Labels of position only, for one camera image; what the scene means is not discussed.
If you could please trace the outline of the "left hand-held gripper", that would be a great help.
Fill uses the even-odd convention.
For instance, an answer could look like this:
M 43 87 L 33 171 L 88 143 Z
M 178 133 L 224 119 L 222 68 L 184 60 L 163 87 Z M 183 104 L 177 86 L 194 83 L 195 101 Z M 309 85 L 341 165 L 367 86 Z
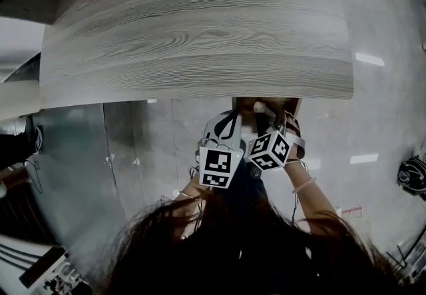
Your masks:
M 230 186 L 246 150 L 241 131 L 238 110 L 223 112 L 208 121 L 198 149 L 201 185 L 224 189 Z

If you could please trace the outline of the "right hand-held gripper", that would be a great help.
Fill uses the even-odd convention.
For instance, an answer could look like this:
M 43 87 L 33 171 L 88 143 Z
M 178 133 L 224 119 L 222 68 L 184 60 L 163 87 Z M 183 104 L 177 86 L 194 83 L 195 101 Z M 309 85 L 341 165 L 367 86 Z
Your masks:
M 270 127 L 266 129 L 266 117 Z M 256 113 L 257 133 L 245 134 L 247 151 L 244 160 L 260 170 L 284 168 L 293 160 L 305 156 L 306 142 L 296 129 L 286 127 L 280 113 L 269 110 Z

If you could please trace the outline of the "small white ball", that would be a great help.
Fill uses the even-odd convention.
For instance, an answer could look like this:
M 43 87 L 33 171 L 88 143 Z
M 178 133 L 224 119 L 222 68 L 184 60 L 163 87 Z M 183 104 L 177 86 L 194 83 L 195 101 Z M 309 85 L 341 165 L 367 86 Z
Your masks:
M 269 121 L 274 122 L 276 119 L 276 113 L 266 103 L 256 101 L 254 103 L 254 112 L 257 114 L 265 115 Z

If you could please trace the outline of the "light wooden drawer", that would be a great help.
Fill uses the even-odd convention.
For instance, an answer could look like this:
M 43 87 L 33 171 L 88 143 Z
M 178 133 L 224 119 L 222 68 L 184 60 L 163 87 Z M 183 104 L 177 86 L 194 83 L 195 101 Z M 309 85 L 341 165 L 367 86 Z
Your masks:
M 299 134 L 299 130 L 295 131 L 289 129 L 289 125 L 294 125 L 294 120 L 286 113 L 291 113 L 293 117 L 297 117 L 301 100 L 299 98 L 267 98 L 267 97 L 238 97 L 232 99 L 232 106 L 234 110 L 238 110 L 242 116 L 242 136 L 244 138 L 254 137 L 257 138 L 256 129 L 256 113 L 254 112 L 254 103 L 260 101 L 266 103 L 274 112 L 280 113 L 282 120 L 286 121 L 284 135 L 290 135 L 294 138 Z M 270 127 L 266 117 L 266 134 L 272 133 L 274 130 Z

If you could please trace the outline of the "person's left forearm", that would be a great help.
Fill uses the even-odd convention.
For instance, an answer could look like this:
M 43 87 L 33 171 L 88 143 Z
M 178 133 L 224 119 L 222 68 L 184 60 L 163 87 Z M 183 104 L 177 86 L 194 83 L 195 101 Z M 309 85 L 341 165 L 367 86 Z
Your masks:
M 188 184 L 177 193 L 176 198 L 172 201 L 174 209 L 183 212 L 192 212 L 197 207 L 202 194 L 207 187 L 200 184 L 200 175 L 198 172 L 190 179 Z

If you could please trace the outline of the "person's right forearm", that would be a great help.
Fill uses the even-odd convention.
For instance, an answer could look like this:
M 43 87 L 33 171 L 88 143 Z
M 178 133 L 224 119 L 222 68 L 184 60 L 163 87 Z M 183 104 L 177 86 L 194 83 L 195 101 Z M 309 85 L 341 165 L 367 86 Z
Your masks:
M 316 179 L 310 176 L 299 160 L 289 162 L 284 170 L 294 187 L 294 193 L 299 198 L 311 233 L 325 235 L 327 228 L 322 224 L 325 220 L 336 216 L 335 208 L 316 184 Z

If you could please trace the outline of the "person's black clothed body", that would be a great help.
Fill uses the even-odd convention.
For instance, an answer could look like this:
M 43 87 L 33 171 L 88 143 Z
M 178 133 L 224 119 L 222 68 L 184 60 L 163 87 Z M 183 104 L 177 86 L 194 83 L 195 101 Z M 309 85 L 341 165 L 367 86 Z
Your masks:
M 249 163 L 253 162 L 246 162 L 244 159 L 240 161 L 229 188 L 224 191 L 226 204 L 236 216 L 242 216 L 249 206 L 256 206 L 264 198 L 268 199 L 262 177 L 248 177 L 246 165 Z

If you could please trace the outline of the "grey wooden desk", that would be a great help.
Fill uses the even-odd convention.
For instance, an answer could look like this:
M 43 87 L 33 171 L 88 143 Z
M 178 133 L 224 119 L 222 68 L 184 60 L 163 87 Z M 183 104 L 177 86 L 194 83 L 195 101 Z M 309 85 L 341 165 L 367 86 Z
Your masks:
M 187 97 L 353 96 L 340 0 L 62 0 L 45 109 Z

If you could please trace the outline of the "red floor tape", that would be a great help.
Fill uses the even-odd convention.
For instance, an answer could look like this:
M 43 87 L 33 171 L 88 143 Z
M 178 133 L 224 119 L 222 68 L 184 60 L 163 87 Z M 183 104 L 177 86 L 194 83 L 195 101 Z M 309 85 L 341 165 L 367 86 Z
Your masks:
M 362 206 L 354 206 L 347 210 L 339 209 L 338 214 L 340 217 L 345 217 L 347 219 L 361 218 L 363 216 L 363 208 Z

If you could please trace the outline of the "black helmet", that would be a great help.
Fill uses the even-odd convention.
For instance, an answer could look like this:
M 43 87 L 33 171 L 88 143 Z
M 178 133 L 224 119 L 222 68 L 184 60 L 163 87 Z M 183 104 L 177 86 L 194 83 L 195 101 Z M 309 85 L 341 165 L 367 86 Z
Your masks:
M 399 166 L 397 183 L 411 196 L 419 196 L 426 202 L 426 162 L 419 155 L 403 161 Z

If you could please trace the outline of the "dark wooden cabinet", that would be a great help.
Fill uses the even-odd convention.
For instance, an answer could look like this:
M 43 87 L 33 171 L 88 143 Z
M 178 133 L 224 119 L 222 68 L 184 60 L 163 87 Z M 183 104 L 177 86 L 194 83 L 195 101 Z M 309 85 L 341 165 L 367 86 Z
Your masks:
M 24 167 L 0 171 L 0 234 L 40 244 L 57 243 L 33 194 Z

